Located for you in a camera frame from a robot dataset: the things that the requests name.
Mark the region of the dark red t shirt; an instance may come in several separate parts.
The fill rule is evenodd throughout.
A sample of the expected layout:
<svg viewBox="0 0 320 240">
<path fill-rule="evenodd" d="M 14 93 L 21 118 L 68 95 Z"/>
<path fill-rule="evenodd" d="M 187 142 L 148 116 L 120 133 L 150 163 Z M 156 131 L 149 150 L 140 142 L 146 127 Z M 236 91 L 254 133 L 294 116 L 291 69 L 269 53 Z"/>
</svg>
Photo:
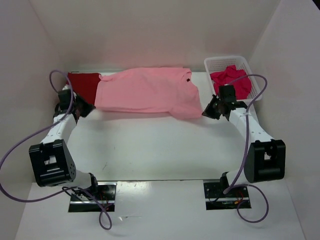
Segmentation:
<svg viewBox="0 0 320 240">
<path fill-rule="evenodd" d="M 80 95 L 84 100 L 95 104 L 98 84 L 101 81 L 99 73 L 71 73 L 67 74 L 73 91 Z"/>
</svg>

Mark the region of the light pink t shirt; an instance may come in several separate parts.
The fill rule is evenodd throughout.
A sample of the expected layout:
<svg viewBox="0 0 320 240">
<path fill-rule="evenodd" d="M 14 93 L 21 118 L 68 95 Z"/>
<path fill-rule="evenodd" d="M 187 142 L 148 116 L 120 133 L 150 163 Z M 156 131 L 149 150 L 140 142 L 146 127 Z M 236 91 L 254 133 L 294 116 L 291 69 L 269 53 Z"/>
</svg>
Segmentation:
<svg viewBox="0 0 320 240">
<path fill-rule="evenodd" d="M 176 119 L 202 116 L 192 71 L 183 67 L 140 67 L 101 75 L 95 107 L 101 111 L 162 114 Z"/>
</svg>

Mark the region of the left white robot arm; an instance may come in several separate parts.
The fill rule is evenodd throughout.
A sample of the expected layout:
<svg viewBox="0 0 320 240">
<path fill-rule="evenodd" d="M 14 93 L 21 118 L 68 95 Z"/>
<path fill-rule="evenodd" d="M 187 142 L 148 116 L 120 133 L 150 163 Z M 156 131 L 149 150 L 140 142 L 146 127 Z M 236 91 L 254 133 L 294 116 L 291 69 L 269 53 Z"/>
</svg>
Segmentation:
<svg viewBox="0 0 320 240">
<path fill-rule="evenodd" d="M 40 187 L 74 188 L 89 200 L 100 194 L 98 181 L 92 173 L 76 169 L 75 161 L 67 147 L 71 133 L 79 118 L 87 117 L 95 107 L 71 90 L 58 92 L 59 103 L 53 115 L 54 126 L 45 138 L 29 148 L 29 157 L 36 183 Z"/>
</svg>

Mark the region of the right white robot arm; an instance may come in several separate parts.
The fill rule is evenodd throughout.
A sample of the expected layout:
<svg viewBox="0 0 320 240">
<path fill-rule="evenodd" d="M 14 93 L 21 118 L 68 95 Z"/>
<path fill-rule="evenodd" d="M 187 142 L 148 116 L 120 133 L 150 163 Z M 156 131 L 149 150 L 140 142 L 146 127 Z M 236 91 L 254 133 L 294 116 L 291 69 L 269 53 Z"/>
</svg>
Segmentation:
<svg viewBox="0 0 320 240">
<path fill-rule="evenodd" d="M 241 185 L 284 178 L 286 145 L 260 126 L 250 113 L 250 105 L 234 97 L 226 101 L 213 95 L 202 115 L 215 120 L 225 117 L 245 141 L 239 169 L 227 171 L 220 178 L 219 191 L 223 196 L 232 196 Z"/>
</svg>

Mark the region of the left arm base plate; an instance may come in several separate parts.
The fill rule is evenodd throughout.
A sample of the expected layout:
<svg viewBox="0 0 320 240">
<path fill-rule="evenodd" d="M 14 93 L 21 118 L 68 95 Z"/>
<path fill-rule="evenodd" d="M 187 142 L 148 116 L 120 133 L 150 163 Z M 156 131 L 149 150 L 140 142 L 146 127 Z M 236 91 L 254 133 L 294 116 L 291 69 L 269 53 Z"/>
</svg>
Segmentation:
<svg viewBox="0 0 320 240">
<path fill-rule="evenodd" d="M 115 211 L 116 182 L 99 181 L 97 191 L 91 193 L 94 198 L 106 209 L 107 212 Z M 68 212 L 69 213 L 93 213 L 100 212 L 101 208 L 87 194 L 79 190 L 72 190 L 70 193 Z"/>
</svg>

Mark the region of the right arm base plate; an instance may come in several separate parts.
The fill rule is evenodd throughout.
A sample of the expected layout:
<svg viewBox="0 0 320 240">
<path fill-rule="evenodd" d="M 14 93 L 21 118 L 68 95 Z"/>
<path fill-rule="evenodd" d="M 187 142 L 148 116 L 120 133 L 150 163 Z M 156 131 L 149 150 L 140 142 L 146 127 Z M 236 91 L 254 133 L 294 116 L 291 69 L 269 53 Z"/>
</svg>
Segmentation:
<svg viewBox="0 0 320 240">
<path fill-rule="evenodd" d="M 206 210 L 233 210 L 251 209 L 249 193 L 246 187 L 237 187 L 228 194 L 223 194 L 223 189 L 217 179 L 203 181 Z"/>
</svg>

